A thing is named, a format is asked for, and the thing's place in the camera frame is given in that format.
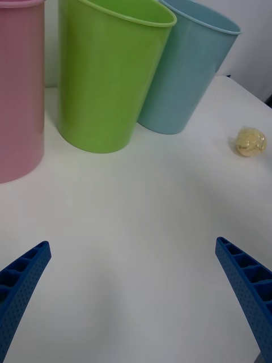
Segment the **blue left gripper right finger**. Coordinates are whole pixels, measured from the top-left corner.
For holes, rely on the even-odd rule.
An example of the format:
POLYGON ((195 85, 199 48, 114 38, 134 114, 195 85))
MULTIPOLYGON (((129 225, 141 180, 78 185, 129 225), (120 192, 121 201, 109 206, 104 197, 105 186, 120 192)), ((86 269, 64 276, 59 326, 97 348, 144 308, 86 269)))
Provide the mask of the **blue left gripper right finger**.
POLYGON ((260 357, 271 362, 271 271, 223 237, 216 240, 215 254, 259 346, 260 357))

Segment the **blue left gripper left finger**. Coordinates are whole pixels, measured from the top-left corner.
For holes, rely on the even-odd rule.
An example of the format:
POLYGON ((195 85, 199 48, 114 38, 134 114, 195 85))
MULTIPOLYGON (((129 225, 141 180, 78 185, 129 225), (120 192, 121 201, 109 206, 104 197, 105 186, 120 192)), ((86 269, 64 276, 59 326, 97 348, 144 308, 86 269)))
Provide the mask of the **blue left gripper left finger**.
POLYGON ((0 272, 0 362, 4 362, 35 287, 51 259, 43 241, 0 272))

